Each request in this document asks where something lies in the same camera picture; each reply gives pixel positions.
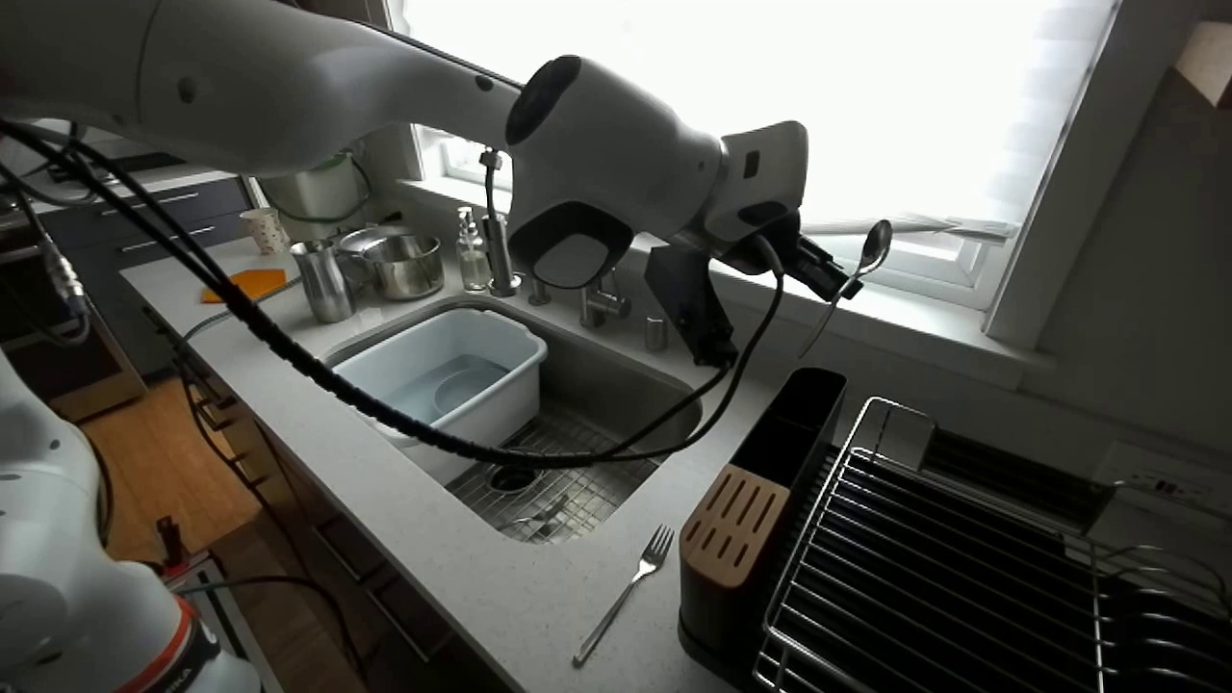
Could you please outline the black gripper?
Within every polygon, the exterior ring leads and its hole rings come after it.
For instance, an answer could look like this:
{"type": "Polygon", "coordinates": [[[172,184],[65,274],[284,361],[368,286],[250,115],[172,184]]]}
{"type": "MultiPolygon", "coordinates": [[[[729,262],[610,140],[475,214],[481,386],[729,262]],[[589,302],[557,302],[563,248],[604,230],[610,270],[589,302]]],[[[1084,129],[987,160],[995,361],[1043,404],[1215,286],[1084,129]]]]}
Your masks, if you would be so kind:
{"type": "MultiPolygon", "coordinates": [[[[799,216],[778,203],[752,214],[753,230],[737,248],[720,250],[720,262],[762,274],[780,270],[807,286],[821,302],[843,292],[847,274],[841,262],[799,235],[799,216]]],[[[667,323],[683,337],[698,365],[733,365],[737,342],[729,311],[711,291],[710,256],[671,242],[654,248],[643,270],[667,323]]]]}

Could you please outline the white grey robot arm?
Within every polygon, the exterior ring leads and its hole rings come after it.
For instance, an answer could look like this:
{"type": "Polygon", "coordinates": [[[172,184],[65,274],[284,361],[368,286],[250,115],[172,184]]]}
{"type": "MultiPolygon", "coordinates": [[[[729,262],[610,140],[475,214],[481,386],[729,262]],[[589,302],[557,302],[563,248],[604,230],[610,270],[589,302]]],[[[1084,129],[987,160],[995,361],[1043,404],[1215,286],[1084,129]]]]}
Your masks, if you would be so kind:
{"type": "Polygon", "coordinates": [[[304,173],[399,124],[497,146],[512,266],[585,291],[649,230],[649,292],[705,365],[737,356],[711,262],[780,270],[823,302],[860,291],[799,235],[799,124],[710,134],[579,55],[512,84],[280,0],[0,0],[0,103],[236,173],[304,173]]]}

